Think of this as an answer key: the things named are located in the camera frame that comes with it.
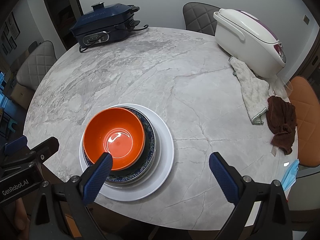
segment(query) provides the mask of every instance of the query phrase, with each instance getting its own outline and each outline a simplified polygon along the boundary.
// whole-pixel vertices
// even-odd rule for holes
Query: orange chair
[[[291,80],[293,92],[290,102],[296,107],[298,124],[298,159],[300,165],[320,165],[320,103],[316,93],[304,77]]]

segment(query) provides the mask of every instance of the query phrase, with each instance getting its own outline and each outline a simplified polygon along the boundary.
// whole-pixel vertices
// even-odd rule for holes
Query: white rice cooker
[[[270,78],[284,68],[286,58],[281,42],[256,17],[233,9],[220,9],[213,17],[217,20],[217,43],[256,75]]]

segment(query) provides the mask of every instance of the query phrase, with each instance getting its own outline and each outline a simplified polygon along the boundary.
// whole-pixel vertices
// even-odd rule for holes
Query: brown cloth
[[[268,98],[268,105],[267,122],[274,133],[271,144],[281,148],[285,155],[290,154],[297,126],[295,107],[275,96]]]

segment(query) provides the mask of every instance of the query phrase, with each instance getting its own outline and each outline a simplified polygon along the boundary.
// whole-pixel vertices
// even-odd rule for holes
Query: lid knob
[[[103,3],[104,3],[104,2],[100,2],[100,3],[97,3],[97,4],[92,5],[91,7],[92,7],[92,9],[93,9],[94,11],[96,11],[96,10],[98,10],[98,9],[104,8]]]

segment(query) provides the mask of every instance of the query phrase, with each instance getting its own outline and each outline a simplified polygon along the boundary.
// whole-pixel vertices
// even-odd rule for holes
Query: round table
[[[59,151],[44,164],[60,179],[81,175],[79,144],[89,120],[116,104],[135,103],[160,115],[174,140],[175,157],[164,184],[150,196],[119,202],[101,194],[96,202],[148,223],[189,230],[219,230],[234,205],[212,175],[209,155],[218,151],[241,175],[256,182],[281,180],[297,159],[271,154],[269,130],[252,125],[232,75],[229,56],[214,36],[178,29],[148,28],[126,40],[68,50],[42,80],[28,110],[24,134],[34,147],[50,136]],[[252,225],[255,206],[247,221]]]

